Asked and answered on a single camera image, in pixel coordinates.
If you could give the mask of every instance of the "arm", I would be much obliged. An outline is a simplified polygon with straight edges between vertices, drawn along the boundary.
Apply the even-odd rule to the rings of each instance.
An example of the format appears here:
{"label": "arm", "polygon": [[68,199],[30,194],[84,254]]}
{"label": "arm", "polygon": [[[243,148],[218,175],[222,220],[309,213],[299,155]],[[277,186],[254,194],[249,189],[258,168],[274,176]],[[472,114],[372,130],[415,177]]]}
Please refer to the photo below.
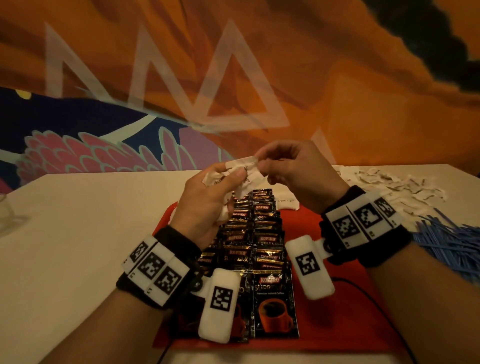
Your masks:
{"label": "arm", "polygon": [[[225,222],[217,221],[225,194],[247,177],[245,170],[240,169],[214,186],[202,183],[208,172],[225,170],[224,163],[217,163],[190,178],[170,223],[201,250],[212,242],[218,227]],[[233,200],[229,201],[228,210],[230,218]],[[164,315],[165,311],[115,289],[41,364],[144,363]]]}
{"label": "arm", "polygon": [[[318,214],[348,190],[312,142],[277,141],[256,156],[270,183]],[[420,363],[480,363],[478,287],[413,243],[367,271]]]}
{"label": "arm", "polygon": [[41,364],[143,363],[163,317],[115,289]]}
{"label": "arm", "polygon": [[411,243],[367,269],[420,363],[480,363],[480,290]]}

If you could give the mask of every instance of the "wristband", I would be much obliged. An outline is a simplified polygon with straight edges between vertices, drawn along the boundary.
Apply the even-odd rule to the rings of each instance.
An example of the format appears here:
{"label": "wristband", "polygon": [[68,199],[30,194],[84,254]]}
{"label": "wristband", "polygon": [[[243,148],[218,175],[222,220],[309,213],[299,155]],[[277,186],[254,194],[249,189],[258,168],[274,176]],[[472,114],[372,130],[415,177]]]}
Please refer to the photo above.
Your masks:
{"label": "wristband", "polygon": [[201,250],[170,226],[148,235],[122,263],[117,288],[154,308],[170,308],[201,284]]}
{"label": "wristband", "polygon": [[352,186],[322,214],[320,222],[324,249],[330,263],[358,259],[364,267],[377,267],[412,239],[403,218],[380,196],[378,190],[365,193]]}

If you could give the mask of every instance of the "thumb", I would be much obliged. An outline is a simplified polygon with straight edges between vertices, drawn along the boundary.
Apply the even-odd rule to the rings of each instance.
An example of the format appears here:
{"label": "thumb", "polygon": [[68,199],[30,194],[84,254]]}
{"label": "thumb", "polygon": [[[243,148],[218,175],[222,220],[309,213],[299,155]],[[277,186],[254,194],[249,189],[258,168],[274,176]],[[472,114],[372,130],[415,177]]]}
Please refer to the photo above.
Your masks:
{"label": "thumb", "polygon": [[257,168],[264,176],[272,175],[285,178],[288,175],[292,162],[293,160],[265,159],[258,162]]}
{"label": "thumb", "polygon": [[233,191],[240,186],[247,178],[247,171],[240,167],[230,173],[227,177],[222,179],[219,183],[213,186],[220,195],[224,196],[228,192]]}

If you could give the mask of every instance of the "hand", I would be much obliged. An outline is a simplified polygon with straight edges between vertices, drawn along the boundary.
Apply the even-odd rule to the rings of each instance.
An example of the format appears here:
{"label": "hand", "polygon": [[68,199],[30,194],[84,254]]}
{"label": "hand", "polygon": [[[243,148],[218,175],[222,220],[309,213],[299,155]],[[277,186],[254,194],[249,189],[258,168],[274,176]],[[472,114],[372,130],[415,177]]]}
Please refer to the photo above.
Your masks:
{"label": "hand", "polygon": [[279,140],[255,154],[270,184],[286,185],[302,205],[317,214],[338,201],[349,186],[311,141]]}
{"label": "hand", "polygon": [[[177,211],[170,226],[189,238],[203,250],[214,239],[218,227],[226,221],[217,221],[223,207],[223,198],[247,178],[247,172],[237,169],[221,182],[207,187],[202,181],[208,172],[225,172],[225,163],[216,163],[185,183]],[[233,214],[233,200],[228,202],[228,217]]]}

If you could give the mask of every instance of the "left hand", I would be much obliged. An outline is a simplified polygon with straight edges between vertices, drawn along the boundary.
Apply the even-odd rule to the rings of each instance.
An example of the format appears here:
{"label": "left hand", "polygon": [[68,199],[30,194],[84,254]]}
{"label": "left hand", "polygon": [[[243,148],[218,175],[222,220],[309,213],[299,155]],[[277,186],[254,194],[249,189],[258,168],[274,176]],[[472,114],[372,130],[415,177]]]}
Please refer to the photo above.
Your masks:
{"label": "left hand", "polygon": [[[223,198],[240,186],[247,177],[243,168],[235,170],[221,182],[205,186],[203,179],[208,172],[225,172],[225,163],[216,163],[194,175],[185,183],[185,189],[170,226],[193,241],[201,250],[215,238],[218,227],[226,221],[217,221],[223,207]],[[228,217],[233,214],[233,200],[228,202]]]}

